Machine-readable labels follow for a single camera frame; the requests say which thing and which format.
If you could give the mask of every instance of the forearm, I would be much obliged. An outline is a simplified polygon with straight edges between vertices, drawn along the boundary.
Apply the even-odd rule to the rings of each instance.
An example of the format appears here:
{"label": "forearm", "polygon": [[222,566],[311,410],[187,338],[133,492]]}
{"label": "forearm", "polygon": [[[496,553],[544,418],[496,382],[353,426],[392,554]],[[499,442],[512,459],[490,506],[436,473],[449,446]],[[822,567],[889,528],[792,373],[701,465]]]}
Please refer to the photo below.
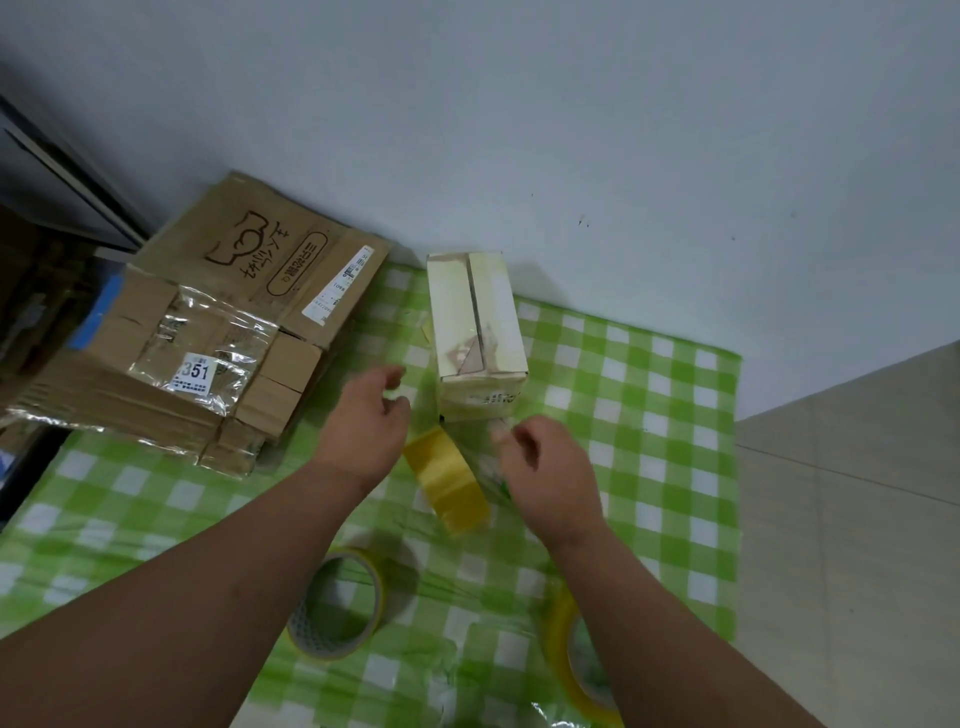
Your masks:
{"label": "forearm", "polygon": [[9,636],[9,722],[227,724],[361,491],[336,473],[298,471]]}
{"label": "forearm", "polygon": [[816,726],[608,529],[552,554],[626,725]]}

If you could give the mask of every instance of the gray wall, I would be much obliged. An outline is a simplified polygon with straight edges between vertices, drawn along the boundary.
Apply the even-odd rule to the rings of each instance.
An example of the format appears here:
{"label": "gray wall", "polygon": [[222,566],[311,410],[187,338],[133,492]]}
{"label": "gray wall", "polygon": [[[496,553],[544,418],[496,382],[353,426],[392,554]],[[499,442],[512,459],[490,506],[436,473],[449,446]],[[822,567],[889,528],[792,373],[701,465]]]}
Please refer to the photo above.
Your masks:
{"label": "gray wall", "polygon": [[0,7],[0,84],[153,225],[231,167],[409,255],[743,353],[741,414],[960,338],[960,5]]}

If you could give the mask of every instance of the white cardboard box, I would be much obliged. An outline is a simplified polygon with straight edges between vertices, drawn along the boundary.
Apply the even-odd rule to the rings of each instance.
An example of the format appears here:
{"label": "white cardboard box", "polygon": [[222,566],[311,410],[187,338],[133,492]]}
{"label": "white cardboard box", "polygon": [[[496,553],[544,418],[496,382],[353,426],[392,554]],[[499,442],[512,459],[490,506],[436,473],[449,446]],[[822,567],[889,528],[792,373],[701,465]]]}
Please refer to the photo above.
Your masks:
{"label": "white cardboard box", "polygon": [[441,416],[458,422],[509,415],[528,371],[503,255],[431,255],[426,273]]}

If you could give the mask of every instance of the hand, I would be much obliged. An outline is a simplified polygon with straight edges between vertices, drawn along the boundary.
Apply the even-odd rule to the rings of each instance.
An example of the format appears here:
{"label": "hand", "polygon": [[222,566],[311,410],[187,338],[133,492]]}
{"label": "hand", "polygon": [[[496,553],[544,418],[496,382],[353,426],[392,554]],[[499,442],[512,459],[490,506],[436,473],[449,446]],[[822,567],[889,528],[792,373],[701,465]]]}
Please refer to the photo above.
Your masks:
{"label": "hand", "polygon": [[410,401],[386,400],[406,369],[398,364],[368,369],[344,387],[326,418],[311,462],[355,480],[365,497],[400,458],[410,425]]}
{"label": "hand", "polygon": [[538,415],[492,439],[514,503],[547,550],[607,528],[593,466],[561,423]]}

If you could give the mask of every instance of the clear tape roll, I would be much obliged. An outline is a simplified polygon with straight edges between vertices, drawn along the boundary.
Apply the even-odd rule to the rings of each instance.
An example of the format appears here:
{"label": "clear tape roll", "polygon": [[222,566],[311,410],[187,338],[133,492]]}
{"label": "clear tape roll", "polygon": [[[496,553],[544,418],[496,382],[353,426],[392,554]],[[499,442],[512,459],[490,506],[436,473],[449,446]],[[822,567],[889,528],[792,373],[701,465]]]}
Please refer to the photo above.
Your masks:
{"label": "clear tape roll", "polygon": [[573,595],[564,585],[547,613],[543,634],[543,655],[563,685],[570,702],[584,718],[603,725],[622,726],[623,720],[612,698],[599,695],[596,690],[590,688],[582,666],[574,664],[570,654],[574,632],[582,620]]}
{"label": "clear tape roll", "polygon": [[383,605],[386,602],[386,589],[383,575],[376,567],[371,556],[359,548],[333,548],[327,552],[320,570],[333,561],[352,561],[361,566],[370,575],[373,581],[373,614],[363,631],[349,640],[337,640],[317,629],[307,616],[307,598],[304,596],[297,605],[297,609],[287,619],[287,637],[290,642],[304,654],[316,660],[329,662],[356,652],[366,644],[383,617]]}

